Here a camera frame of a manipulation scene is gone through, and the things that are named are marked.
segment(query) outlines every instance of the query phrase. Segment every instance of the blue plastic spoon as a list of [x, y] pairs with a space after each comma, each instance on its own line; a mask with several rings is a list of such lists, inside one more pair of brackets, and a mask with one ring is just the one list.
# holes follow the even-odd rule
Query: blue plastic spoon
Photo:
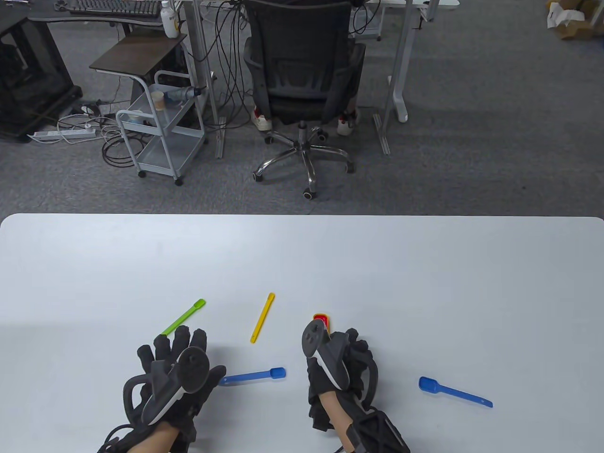
[[480, 396], [470, 395], [463, 391], [455, 390], [454, 388], [445, 387], [440, 385], [436, 379], [430, 379], [429, 377], [422, 376], [419, 378], [419, 388], [429, 393], [446, 393], [449, 395], [457, 396], [458, 398], [467, 399], [474, 403], [482, 404], [483, 406], [493, 407], [493, 403], [487, 399], [481, 398]]
[[268, 371], [258, 371], [256, 373], [235, 374], [234, 376], [223, 377], [219, 385], [233, 384], [234, 382], [253, 381], [254, 379], [281, 379], [285, 377], [285, 368], [271, 368]]

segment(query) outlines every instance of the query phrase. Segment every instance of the green plastic spoon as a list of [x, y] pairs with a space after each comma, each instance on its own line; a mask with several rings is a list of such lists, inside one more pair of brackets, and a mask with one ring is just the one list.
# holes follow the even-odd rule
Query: green plastic spoon
[[186, 312], [184, 312], [180, 318], [178, 318], [176, 321], [174, 321], [173, 323], [171, 323], [170, 327], [168, 327], [167, 329], [165, 329], [161, 334], [165, 335], [165, 336], [168, 336], [169, 334], [171, 334], [172, 332], [174, 332], [178, 326], [180, 326], [187, 319], [189, 319], [193, 313], [195, 313], [197, 310], [199, 310], [204, 305], [205, 305], [205, 300], [199, 299], [197, 302], [195, 302], [193, 304], [193, 306], [191, 308], [189, 308], [189, 310], [187, 310]]

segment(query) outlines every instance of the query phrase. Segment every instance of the shoe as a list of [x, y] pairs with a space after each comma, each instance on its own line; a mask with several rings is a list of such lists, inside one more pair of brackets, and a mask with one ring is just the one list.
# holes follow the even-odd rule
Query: shoe
[[344, 114], [338, 120], [338, 135], [349, 136], [361, 120], [361, 112], [355, 109], [351, 114]]
[[254, 106], [251, 116], [252, 123], [254, 123], [254, 126], [256, 126], [259, 131], [266, 132], [267, 130], [272, 130], [272, 121], [267, 120], [264, 115], [261, 115], [258, 107]]

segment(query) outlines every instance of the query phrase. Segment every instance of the black glove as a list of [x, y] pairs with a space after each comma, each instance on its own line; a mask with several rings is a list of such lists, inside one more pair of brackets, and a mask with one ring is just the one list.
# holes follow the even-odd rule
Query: black glove
[[[350, 349], [354, 349], [356, 352], [363, 353], [372, 357], [369, 346], [365, 340], [357, 340], [359, 333], [355, 329], [348, 329], [346, 333], [350, 340]], [[350, 386], [345, 390], [338, 390], [329, 380], [323, 368], [317, 363], [315, 358], [306, 359], [308, 365], [308, 380], [310, 383], [308, 403], [310, 404], [309, 417], [313, 419], [313, 428], [320, 429], [321, 431], [327, 431], [333, 429], [332, 424], [329, 421], [329, 416], [325, 412], [319, 395], [328, 391], [344, 392], [349, 395], [354, 395], [358, 399], [362, 398], [364, 384], [362, 380], [362, 374], [367, 369], [367, 364], [360, 362], [351, 357], [350, 351], [344, 353], [344, 365], [348, 370], [350, 378]]]
[[[153, 345], [155, 346], [155, 357], [151, 351], [151, 346], [148, 344], [141, 346], [137, 351], [145, 373], [150, 373], [151, 362], [154, 360], [164, 360], [166, 367], [172, 366], [180, 354], [189, 346], [196, 346], [206, 351], [207, 337], [203, 330], [197, 329], [193, 332], [193, 338], [191, 339], [188, 327], [179, 326], [174, 332], [174, 341], [171, 348], [170, 340], [165, 335], [159, 335], [155, 338]], [[160, 421], [167, 422], [180, 431], [174, 444], [172, 444], [171, 452], [185, 453], [188, 445], [195, 441], [197, 431], [193, 424], [193, 418], [199, 414], [201, 406], [207, 401], [212, 390], [224, 378], [227, 373], [226, 370], [223, 365], [212, 368], [204, 386], [198, 392], [185, 393], [161, 418]], [[151, 397], [151, 394], [151, 385], [143, 385], [141, 389], [141, 403], [134, 409], [136, 420], [140, 421], [143, 407]], [[130, 433], [119, 442], [107, 448], [107, 451], [111, 453], [125, 453], [134, 445], [145, 440], [151, 435], [154, 429], [155, 425], [144, 426], [142, 423], [135, 424]]]

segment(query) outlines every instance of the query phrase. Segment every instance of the paper cup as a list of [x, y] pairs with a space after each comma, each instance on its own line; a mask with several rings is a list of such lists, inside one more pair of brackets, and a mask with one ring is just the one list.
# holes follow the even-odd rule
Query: paper cup
[[153, 91], [151, 93], [151, 99], [153, 100], [153, 105], [155, 106], [155, 110], [157, 110], [157, 111], [165, 110], [164, 93], [162, 93], [161, 91]]

